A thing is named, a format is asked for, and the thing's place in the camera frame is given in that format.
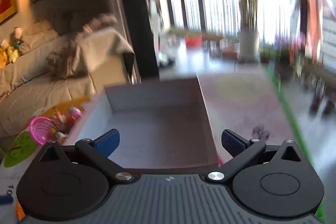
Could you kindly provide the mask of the pink round toy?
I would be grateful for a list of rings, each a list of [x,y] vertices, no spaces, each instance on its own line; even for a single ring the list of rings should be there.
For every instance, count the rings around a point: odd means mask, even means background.
[[[70,106],[66,114],[55,109],[52,120],[58,131],[68,134],[81,117],[82,112],[78,108]]]

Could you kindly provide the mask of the pink plastic basket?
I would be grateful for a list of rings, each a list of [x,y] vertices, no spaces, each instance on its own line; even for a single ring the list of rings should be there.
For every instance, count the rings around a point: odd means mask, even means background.
[[[52,139],[51,129],[55,125],[50,118],[47,117],[35,117],[30,121],[29,133],[31,138],[38,145],[45,145],[50,139]]]

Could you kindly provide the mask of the pink cardboard box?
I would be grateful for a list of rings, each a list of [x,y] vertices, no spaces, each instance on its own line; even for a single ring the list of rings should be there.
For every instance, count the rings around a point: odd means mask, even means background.
[[[203,173],[218,166],[196,78],[106,86],[85,105],[67,144],[113,128],[120,145],[110,159],[126,169]]]

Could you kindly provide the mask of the beige sofa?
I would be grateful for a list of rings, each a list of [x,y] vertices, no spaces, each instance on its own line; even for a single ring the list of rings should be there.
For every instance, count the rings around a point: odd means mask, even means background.
[[[1,69],[1,141],[42,109],[131,83],[134,51],[112,26],[75,40],[62,36]]]

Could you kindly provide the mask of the brown crumpled blanket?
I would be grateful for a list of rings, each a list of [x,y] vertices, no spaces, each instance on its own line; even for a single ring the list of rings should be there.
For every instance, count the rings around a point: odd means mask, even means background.
[[[104,27],[113,27],[118,21],[112,13],[99,14],[93,17],[82,29],[72,36],[66,46],[60,50],[51,52],[47,57],[49,72],[56,79],[81,77],[88,74],[87,65],[84,62],[84,53],[80,46],[89,35]]]

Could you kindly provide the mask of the white plant pot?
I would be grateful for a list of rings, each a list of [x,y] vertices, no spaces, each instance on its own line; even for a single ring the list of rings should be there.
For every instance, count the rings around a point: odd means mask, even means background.
[[[241,63],[254,63],[259,61],[259,33],[255,30],[243,28],[238,33],[239,53],[238,61]]]

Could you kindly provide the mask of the purple orchid pot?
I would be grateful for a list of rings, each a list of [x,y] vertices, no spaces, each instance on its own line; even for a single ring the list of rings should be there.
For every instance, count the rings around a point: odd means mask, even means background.
[[[297,66],[301,66],[305,53],[306,37],[276,35],[274,40],[275,65],[274,72],[280,81],[290,81]]]

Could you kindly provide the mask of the red plastic basin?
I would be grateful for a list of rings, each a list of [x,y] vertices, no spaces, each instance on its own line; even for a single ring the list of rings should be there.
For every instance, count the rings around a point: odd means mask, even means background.
[[[202,46],[202,35],[186,35],[185,44],[186,48],[197,48]]]

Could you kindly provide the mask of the yellow plush toy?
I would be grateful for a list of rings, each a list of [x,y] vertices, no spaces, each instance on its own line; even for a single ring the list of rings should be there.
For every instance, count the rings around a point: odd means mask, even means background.
[[[15,63],[21,56],[20,51],[11,46],[6,39],[1,42],[0,50],[0,70],[4,69],[8,64]]]

